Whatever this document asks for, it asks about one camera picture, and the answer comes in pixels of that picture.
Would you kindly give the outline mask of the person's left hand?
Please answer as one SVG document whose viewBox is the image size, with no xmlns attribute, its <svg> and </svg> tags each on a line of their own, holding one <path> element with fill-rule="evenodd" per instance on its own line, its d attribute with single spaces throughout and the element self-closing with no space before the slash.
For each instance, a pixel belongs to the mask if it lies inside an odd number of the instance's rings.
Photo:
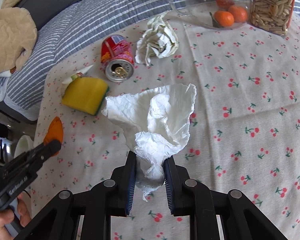
<svg viewBox="0 0 300 240">
<path fill-rule="evenodd" d="M 17 197 L 18 205 L 17 205 L 17 211 L 20 215 L 20 224 L 22 227 L 27 226 L 29 222 L 31 221 L 31 215 L 27 208 L 26 203 L 24 202 L 24 197 L 26 194 L 21 193 Z M 1 240 L 10 240 L 14 239 L 14 237 L 7 231 L 5 226 L 7 224 L 10 224 L 14 219 L 14 212 L 12 210 L 4 210 L 0 211 L 0 239 Z"/>
</svg>

